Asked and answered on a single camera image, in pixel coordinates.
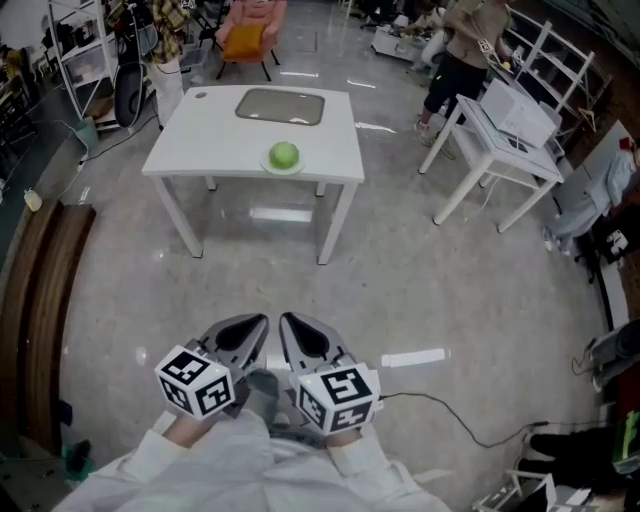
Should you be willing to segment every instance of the pink chair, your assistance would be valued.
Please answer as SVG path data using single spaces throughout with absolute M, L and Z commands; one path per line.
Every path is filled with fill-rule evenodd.
M 271 77 L 267 72 L 267 68 L 264 65 L 264 57 L 271 52 L 273 60 L 276 65 L 280 63 L 273 53 L 273 47 L 278 42 L 278 32 L 284 20 L 284 13 L 287 10 L 287 2 L 285 0 L 271 0 L 268 2 L 251 2 L 245 0 L 235 0 L 231 4 L 231 10 L 224 20 L 224 23 L 216 32 L 216 41 L 220 47 L 224 50 L 225 43 L 231 29 L 236 25 L 265 25 L 264 32 L 262 33 L 262 44 L 260 47 L 260 53 L 252 57 L 235 58 L 228 62 L 260 62 L 264 74 L 267 75 L 267 80 L 271 82 Z M 223 61 L 220 72 L 216 77 L 216 80 L 222 76 L 224 67 L 227 65 L 227 61 Z

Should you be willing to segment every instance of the white desk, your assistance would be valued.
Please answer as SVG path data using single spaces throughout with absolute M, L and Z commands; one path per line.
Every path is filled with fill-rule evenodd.
M 487 174 L 489 178 L 499 176 L 534 190 L 520 208 L 500 223 L 498 232 L 503 233 L 556 183 L 562 183 L 562 175 L 544 148 L 535 149 L 527 146 L 528 153 L 515 154 L 516 152 L 507 151 L 498 145 L 496 141 L 502 135 L 493 126 L 480 104 L 464 96 L 458 95 L 457 98 L 458 105 L 434 142 L 419 172 L 421 174 L 427 172 L 449 134 L 452 134 L 458 142 L 471 170 L 458 185 L 444 208 L 433 218 L 433 222 L 437 225 L 442 224 L 473 186 L 484 174 Z M 456 125 L 461 115 L 466 117 L 469 126 Z M 542 178 L 545 183 L 538 186 L 533 179 L 534 176 Z
M 170 176 L 202 176 L 209 190 L 216 190 L 215 176 L 233 178 L 292 179 L 318 183 L 316 195 L 324 195 L 326 184 L 342 185 L 326 235 L 321 234 L 318 264 L 325 265 L 336 243 L 358 184 L 364 181 L 360 147 L 349 95 L 343 92 L 300 87 L 270 87 L 315 94 L 325 99 L 317 126 L 276 123 L 236 116 L 244 94 L 266 86 L 193 87 L 173 113 L 142 168 L 158 190 L 160 199 L 191 254 L 199 258 L 203 249 L 180 208 Z M 202 98 L 196 97 L 206 93 Z M 274 176 L 260 161 L 276 142 L 295 144 L 305 161 L 302 172 Z

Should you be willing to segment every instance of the black cable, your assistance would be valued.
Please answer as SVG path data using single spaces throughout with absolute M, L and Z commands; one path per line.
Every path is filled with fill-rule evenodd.
M 582 371 L 576 371 L 575 369 L 576 366 L 578 367 L 578 370 L 582 368 L 582 365 L 584 364 L 584 360 L 587 358 L 587 352 L 589 352 L 595 344 L 596 344 L 596 338 L 593 338 L 589 342 L 589 344 L 585 347 L 584 352 L 582 352 L 582 359 L 580 361 L 578 361 L 575 357 L 571 358 L 571 373 L 573 373 L 576 377 L 579 377 L 580 375 L 584 375 L 585 373 L 589 373 L 597 369 L 595 366 L 591 368 L 587 368 Z
M 96 156 L 92 156 L 91 158 L 87 158 L 85 160 L 85 162 L 90 162 L 91 160 L 95 160 L 96 158 L 100 158 L 102 155 L 104 155 L 107 151 L 111 151 L 113 148 L 115 148 L 116 146 L 119 146 L 120 144 L 124 144 L 125 142 L 127 142 L 128 140 L 132 139 L 133 137 L 135 137 L 136 135 L 138 135 L 138 133 L 140 133 L 142 131 L 142 129 L 147 126 L 149 124 L 150 121 L 153 121 L 155 118 L 157 118 L 158 115 L 154 115 L 152 117 L 150 117 L 149 119 L 147 119 L 147 121 L 135 132 L 133 132 L 131 135 L 129 135 L 126 139 L 121 140 L 120 142 L 115 143 L 113 146 L 108 147 L 107 149 L 105 149 L 104 151 L 101 151 L 100 153 L 98 153 Z
M 462 425 L 462 428 L 464 428 L 467 433 L 471 436 L 471 439 L 473 440 L 474 443 L 476 443 L 478 446 L 485 448 L 485 449 L 491 449 L 491 448 L 495 448 L 496 446 L 501 446 L 503 444 L 508 443 L 509 441 L 511 441 L 514 437 L 519 436 L 524 430 L 526 430 L 527 428 L 530 427 L 544 427 L 547 425 L 563 425 L 563 426 L 580 426 L 580 425 L 595 425 L 595 424 L 600 424 L 600 421 L 587 421 L 587 422 L 583 422 L 583 423 L 561 423 L 561 422 L 554 422 L 554 421 L 535 421 L 533 423 L 527 423 L 526 425 L 523 425 L 517 432 L 511 434 L 509 437 L 503 439 L 502 441 L 498 441 L 497 443 L 483 443 L 481 441 L 478 441 L 478 439 L 476 438 L 475 434 L 473 433 L 473 431 L 467 426 L 467 424 L 462 420 L 462 418 L 458 415 L 458 413 L 456 413 L 451 406 L 445 402 L 444 400 L 441 400 L 440 398 L 436 398 L 435 396 L 431 396 L 427 393 L 416 393 L 416 392 L 411 392 L 411 391 L 403 391 L 400 393 L 393 393 L 391 395 L 380 395 L 380 400 L 386 400 L 388 398 L 393 398 L 395 396 L 419 396 L 419 397 L 423 397 L 423 398 L 428 398 L 429 400 L 433 400 L 434 402 L 438 402 L 441 405 L 444 405 L 446 407 L 446 409 L 451 413 L 451 415 L 458 420 L 458 423 L 460 423 L 460 425 Z

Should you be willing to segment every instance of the wall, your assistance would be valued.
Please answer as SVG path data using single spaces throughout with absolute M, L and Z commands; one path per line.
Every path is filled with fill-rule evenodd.
M 68 5 L 81 3 L 80 0 L 62 2 Z M 54 10 L 56 18 L 71 12 L 58 6 Z M 47 0 L 7 0 L 0 8 L 0 39 L 12 48 L 39 47 L 44 37 L 40 28 L 43 16 L 47 16 Z

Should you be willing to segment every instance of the floor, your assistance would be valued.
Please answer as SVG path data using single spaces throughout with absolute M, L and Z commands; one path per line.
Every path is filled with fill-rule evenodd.
M 99 464 L 135 447 L 163 410 L 154 365 L 217 320 L 267 314 L 273 327 L 263 354 L 267 367 L 281 366 L 275 326 L 287 310 L 335 327 L 379 370 L 383 393 L 444 399 L 481 441 L 532 421 L 596 417 L 588 377 L 574 377 L 570 360 L 603 332 L 604 316 L 584 269 L 544 248 L 551 200 L 500 235 L 496 224 L 526 191 L 499 183 L 480 213 L 486 196 L 477 188 L 435 226 L 431 217 L 466 170 L 438 157 L 427 175 L 417 173 L 427 150 L 412 124 L 425 91 L 405 74 L 408 64 L 374 55 L 373 34 L 354 20 L 345 25 L 332 3 L 291 3 L 284 27 L 282 65 L 269 64 L 274 84 L 347 91 L 358 123 L 366 182 L 329 265 L 315 264 L 308 224 L 249 215 L 256 206 L 311 210 L 312 184 L 233 179 L 219 180 L 215 193 L 199 179 L 175 181 L 204 243 L 204 257 L 193 259 L 140 173 L 158 136 L 151 121 L 89 162 L 63 196 L 98 212 L 63 340 L 61 392 L 74 410 L 65 439 L 90 439 Z M 200 73 L 205 84 L 264 83 L 259 66 L 241 64 L 215 82 L 217 58 Z M 127 136 L 113 133 L 102 146 Z M 44 178 L 61 191 L 71 176 L 54 167 Z M 431 362 L 382 364 L 385 355 L 412 352 Z M 519 439 L 476 446 L 441 405 L 422 398 L 390 399 L 375 426 L 385 451 L 411 473 L 452 472 L 425 487 L 455 511 L 500 485 L 520 450 Z

